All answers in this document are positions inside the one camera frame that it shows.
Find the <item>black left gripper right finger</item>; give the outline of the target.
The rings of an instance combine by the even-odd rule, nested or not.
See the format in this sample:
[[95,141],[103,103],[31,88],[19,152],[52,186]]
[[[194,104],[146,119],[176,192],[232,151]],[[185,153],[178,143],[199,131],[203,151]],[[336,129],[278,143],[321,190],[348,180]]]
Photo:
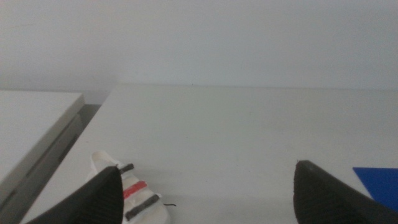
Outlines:
[[299,223],[397,224],[396,211],[308,160],[295,166],[293,205]]

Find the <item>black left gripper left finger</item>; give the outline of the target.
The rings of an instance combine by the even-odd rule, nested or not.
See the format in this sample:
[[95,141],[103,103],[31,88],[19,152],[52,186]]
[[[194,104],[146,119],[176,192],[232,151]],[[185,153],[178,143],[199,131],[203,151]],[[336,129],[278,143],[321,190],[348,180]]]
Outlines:
[[123,206],[121,173],[109,166],[28,224],[121,224]]

